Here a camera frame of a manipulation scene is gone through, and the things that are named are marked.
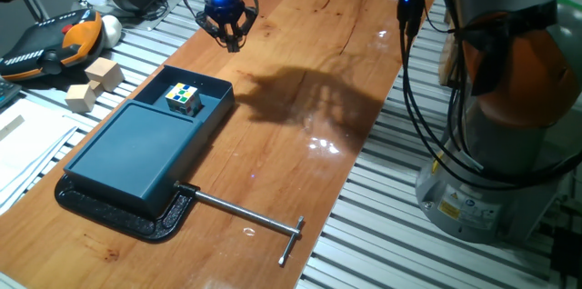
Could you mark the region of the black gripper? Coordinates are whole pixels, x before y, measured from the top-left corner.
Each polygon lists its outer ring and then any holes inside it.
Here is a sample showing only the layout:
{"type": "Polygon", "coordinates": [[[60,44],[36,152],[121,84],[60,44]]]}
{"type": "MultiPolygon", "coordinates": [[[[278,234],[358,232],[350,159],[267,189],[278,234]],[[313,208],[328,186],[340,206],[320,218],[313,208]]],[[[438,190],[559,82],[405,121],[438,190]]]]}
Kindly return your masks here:
{"type": "Polygon", "coordinates": [[[204,0],[205,8],[196,13],[196,23],[200,28],[211,35],[220,46],[228,52],[239,52],[246,43],[246,37],[250,32],[256,17],[255,7],[246,7],[243,0],[204,0]],[[242,14],[245,21],[239,25],[242,14]],[[226,31],[226,25],[236,24],[233,28],[235,42],[232,44],[231,36],[226,31]]]}

